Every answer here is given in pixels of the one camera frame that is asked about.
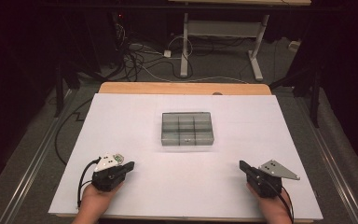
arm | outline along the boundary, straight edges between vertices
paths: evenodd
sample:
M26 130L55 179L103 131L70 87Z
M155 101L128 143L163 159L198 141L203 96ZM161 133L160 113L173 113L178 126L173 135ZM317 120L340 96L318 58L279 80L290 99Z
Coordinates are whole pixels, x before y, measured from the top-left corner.
M88 184L83 191L79 212L72 224L96 223L122 185L123 183L109 192L103 192L98 191L92 184Z
M263 213L264 218L267 220L268 224L291 224L292 220L287 214L286 208L283 205L282 201L275 197L271 198L260 198L254 189L250 186L249 183L246 184L246 187L252 192L252 194L258 200L258 206ZM282 197L286 201L286 203L291 206L289 203L289 197L286 191L282 191Z

white desk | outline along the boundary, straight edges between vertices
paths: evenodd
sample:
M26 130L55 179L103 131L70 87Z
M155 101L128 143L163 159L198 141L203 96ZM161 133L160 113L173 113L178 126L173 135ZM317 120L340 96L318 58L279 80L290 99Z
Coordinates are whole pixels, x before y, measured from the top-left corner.
M218 3L218 4L245 4L245 5L282 5L290 7L309 6L310 0L170 0L173 2L190 3ZM233 37L255 37L255 48L248 51L248 57L257 81L263 80L263 75L257 61L257 53L267 28L269 15L264 15L261 22L237 22L237 21L191 21L188 13L185 13L183 31L183 50L181 61L181 77L187 77L188 49L187 42L189 35L213 35Z
M132 85L126 85L131 91ZM231 84L220 85L229 90ZM109 152L121 153L124 162L135 161L135 167L105 217L260 221L262 215L245 187L239 160L258 166L275 159L301 177L299 181L282 180L292 197L295 220L323 218L275 96L172 92L177 86L191 90L197 86L208 89L211 84L164 84L171 92L153 94L148 92L153 86L158 84L146 85L147 94L95 95L51 203L51 214L77 213L77 184L84 167ZM181 111L211 112L212 146L161 145L162 112ZM90 168L85 181L91 179Z

gray carpet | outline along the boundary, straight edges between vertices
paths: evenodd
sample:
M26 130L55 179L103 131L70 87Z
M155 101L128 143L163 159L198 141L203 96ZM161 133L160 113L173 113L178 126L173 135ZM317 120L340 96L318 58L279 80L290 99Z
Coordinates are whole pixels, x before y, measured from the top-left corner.
M288 44L289 41L286 39L278 43L263 43L257 57L265 76L262 83L269 84L273 80L284 77L295 56L292 51L287 50ZM190 56L193 69L193 76L190 80L208 78L200 80L200 82L238 82L234 79L221 78L230 77L243 82L255 83L249 60L245 54L245 51L252 45L252 41L245 40L239 46L215 50L207 56L196 55L208 52L207 49L194 49L193 55ZM147 60L158 57L153 54L143 55ZM178 75L179 62L177 60L166 61L173 63L173 69ZM46 105L29 124L26 135L0 176L1 218L3 214L6 214L5 217L7 217L7 212L5 213L7 205L13 195L16 195L16 187L24 174L30 173L28 167L34 162L33 159L42 161L40 166L34 169L33 178L26 185L29 188L24 190L23 198L19 200L18 210L8 210L13 212L13 216L10 216L9 219L4 218L4 220L8 220L7 223L70 223L72 221L70 217L55 217L48 214L51 200L64 171L64 165L54 151L54 139L47 141L45 136L52 125L59 125L63 119L70 116L62 126L57 141L62 159L68 161L83 124L81 120L86 117L90 104L86 104L78 110L80 112L78 119L71 113L90 99L100 87L100 83L84 74L79 74L79 78L81 87L78 91L70 91L71 93L66 97L66 110L61 119L54 118L55 93L51 93L46 100ZM156 64L148 68L148 72L145 70L140 72L137 78L138 81L161 81L158 78L180 80L172 75L172 66L169 63ZM310 124L307 115L307 98L293 97L291 88L277 88L273 94L278 97L290 134L323 212L324 220L316 221L316 223L358 223L358 158L342 132L339 122L334 117L324 92L322 91L320 97L319 129L314 129ZM38 151L43 144L46 147L46 153L39 155ZM343 200L345 195L351 196L349 202Z

